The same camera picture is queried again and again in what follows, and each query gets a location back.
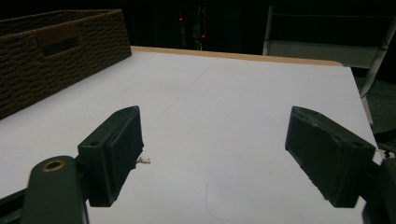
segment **wicker basket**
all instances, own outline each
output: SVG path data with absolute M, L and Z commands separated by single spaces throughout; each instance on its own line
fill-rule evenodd
M 0 21 L 0 119 L 131 55 L 120 9 Z

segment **small screw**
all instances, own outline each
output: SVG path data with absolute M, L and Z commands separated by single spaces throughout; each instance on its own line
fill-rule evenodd
M 151 161 L 149 160 L 149 158 L 142 159 L 142 157 L 139 157 L 139 159 L 137 159 L 136 163 L 150 164 Z

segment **screw hole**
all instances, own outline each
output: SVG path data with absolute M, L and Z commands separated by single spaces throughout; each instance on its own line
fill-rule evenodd
M 49 161 L 44 165 L 43 171 L 44 172 L 56 171 L 64 167 L 64 165 L 65 165 L 64 161 Z

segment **wooden table edge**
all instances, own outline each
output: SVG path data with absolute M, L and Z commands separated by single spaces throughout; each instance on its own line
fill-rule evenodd
M 286 57 L 276 57 L 276 56 L 238 54 L 238 53 L 226 53 L 226 52 L 191 50 L 191 49 L 165 49 L 165 48 L 131 46 L 131 50 L 132 51 L 157 52 L 157 53 L 169 53 L 169 54 L 206 56 L 206 57 L 216 57 L 216 58 L 228 58 L 228 59 L 240 59 L 240 60 L 250 60 L 250 61 L 259 61 L 259 62 L 271 62 L 271 63 L 302 63 L 302 64 L 313 64 L 313 65 L 343 66 L 341 63 L 335 62 L 335 61 L 286 58 Z

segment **white tabletop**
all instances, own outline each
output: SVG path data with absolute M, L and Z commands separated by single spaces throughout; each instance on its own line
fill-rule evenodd
M 333 208 L 284 147 L 293 105 L 375 145 L 350 68 L 142 51 L 0 120 L 0 198 L 131 105 L 151 164 L 92 224 L 362 223 L 364 200 Z

